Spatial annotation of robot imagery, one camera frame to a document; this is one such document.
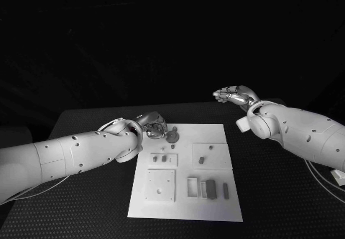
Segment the table surface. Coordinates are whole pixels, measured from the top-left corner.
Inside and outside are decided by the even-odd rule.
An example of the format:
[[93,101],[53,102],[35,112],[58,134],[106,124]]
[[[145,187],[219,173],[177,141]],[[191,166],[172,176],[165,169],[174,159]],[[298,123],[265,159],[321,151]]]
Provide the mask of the table surface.
[[[268,100],[285,104],[281,99]],[[262,140],[250,131],[242,133],[236,121],[246,112],[236,104],[70,110],[50,138],[93,131],[113,119],[133,119],[151,111],[171,123],[224,124],[245,222],[128,218],[136,157],[71,176],[47,193],[16,201],[0,238],[345,238],[345,205],[317,183],[305,161],[276,141]],[[322,173],[328,171],[324,166],[317,168]],[[325,186],[345,197],[344,192]]]

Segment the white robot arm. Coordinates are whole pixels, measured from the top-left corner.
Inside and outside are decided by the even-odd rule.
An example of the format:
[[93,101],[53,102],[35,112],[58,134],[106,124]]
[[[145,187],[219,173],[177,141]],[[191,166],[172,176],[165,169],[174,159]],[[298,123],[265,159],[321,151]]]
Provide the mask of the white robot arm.
[[83,173],[115,159],[129,161],[143,150],[143,132],[165,138],[168,125],[158,112],[119,118],[97,131],[0,149],[0,204],[40,184]]
[[246,86],[226,87],[213,94],[247,112],[237,121],[262,139],[278,141],[301,158],[345,172],[345,126],[321,114],[259,99]]

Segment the wire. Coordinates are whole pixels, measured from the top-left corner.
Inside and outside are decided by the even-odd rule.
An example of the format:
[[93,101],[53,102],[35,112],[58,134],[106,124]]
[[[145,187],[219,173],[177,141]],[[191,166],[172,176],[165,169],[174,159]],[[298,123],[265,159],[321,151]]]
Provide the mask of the wire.
[[305,162],[307,162],[307,165],[308,165],[308,169],[310,169],[310,171],[311,171],[311,173],[312,173],[312,175],[314,175],[314,177],[315,177],[315,179],[317,179],[317,181],[318,181],[318,183],[322,185],[322,187],[325,188],[325,190],[333,194],[333,196],[343,202],[343,203],[345,203],[345,201],[330,191],[330,189],[324,186],[324,184],[321,183],[321,181],[320,181],[320,179],[318,179],[318,177],[315,176],[315,173],[314,173],[314,171],[312,171],[312,169],[311,169],[311,166],[310,166],[310,164],[308,164],[308,161],[305,160]]
[[31,196],[28,196],[28,197],[24,197],[24,198],[15,198],[15,199],[12,199],[12,200],[21,200],[21,199],[27,199],[27,198],[32,198],[32,197],[35,197],[35,196],[38,196],[40,194],[42,194],[42,193],[45,193],[47,191],[50,191],[53,188],[55,188],[66,180],[67,180],[67,178],[68,178],[70,176],[67,176],[51,188],[48,188],[44,192],[41,192],[41,193],[38,193],[38,194],[35,194],[35,195],[31,195]]
[[310,162],[310,164],[311,164],[311,166],[314,167],[314,170],[317,171],[317,173],[318,173],[318,175],[321,176],[321,178],[322,178],[335,188],[338,188],[340,190],[343,190],[343,191],[345,192],[345,190],[344,190],[340,186],[337,186],[337,185],[322,176],[322,174],[320,173],[318,169],[315,168],[312,162]]

